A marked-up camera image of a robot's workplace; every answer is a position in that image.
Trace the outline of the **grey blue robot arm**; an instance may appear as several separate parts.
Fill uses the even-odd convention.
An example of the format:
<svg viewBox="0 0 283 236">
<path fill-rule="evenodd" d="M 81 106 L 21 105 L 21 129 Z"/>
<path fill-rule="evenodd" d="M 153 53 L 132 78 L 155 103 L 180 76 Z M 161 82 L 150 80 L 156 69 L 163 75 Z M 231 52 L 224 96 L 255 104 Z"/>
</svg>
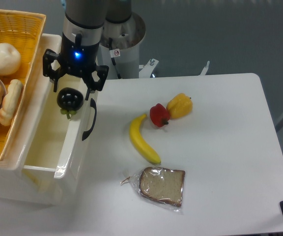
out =
<svg viewBox="0 0 283 236">
<path fill-rule="evenodd" d="M 101 91 L 109 71 L 107 65 L 96 64 L 104 23 L 124 23 L 131 15 L 129 0 L 67 0 L 60 53 L 47 49 L 43 55 L 43 75 L 54 91 L 66 74 L 83 80 L 86 100 L 91 92 Z"/>
</svg>

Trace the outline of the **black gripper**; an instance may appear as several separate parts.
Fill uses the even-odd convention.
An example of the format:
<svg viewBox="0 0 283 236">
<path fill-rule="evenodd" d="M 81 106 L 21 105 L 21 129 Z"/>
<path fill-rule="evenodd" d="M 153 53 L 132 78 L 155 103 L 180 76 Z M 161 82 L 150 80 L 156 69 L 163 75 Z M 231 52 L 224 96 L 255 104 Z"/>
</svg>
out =
<svg viewBox="0 0 283 236">
<path fill-rule="evenodd" d="M 107 65 L 96 65 L 99 44 L 77 47 L 75 42 L 69 40 L 64 34 L 60 53 L 46 49 L 43 55 L 43 76 L 49 77 L 53 83 L 53 92 L 57 92 L 58 81 L 65 73 L 79 78 L 84 78 L 87 87 L 85 100 L 89 99 L 93 91 L 101 91 L 107 80 L 109 67 Z M 59 63 L 59 68 L 53 70 L 54 61 Z"/>
</svg>

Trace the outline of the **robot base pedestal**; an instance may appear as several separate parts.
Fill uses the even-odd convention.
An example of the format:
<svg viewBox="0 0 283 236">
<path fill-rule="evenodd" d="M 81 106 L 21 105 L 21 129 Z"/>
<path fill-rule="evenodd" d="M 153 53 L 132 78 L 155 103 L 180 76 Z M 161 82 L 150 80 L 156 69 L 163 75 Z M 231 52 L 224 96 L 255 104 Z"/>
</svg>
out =
<svg viewBox="0 0 283 236">
<path fill-rule="evenodd" d="M 109 67 L 107 79 L 154 77 L 158 60 L 151 58 L 146 64 L 140 64 L 140 45 L 145 33 L 145 23 L 136 13 L 124 23 L 105 22 L 97 63 Z"/>
</svg>

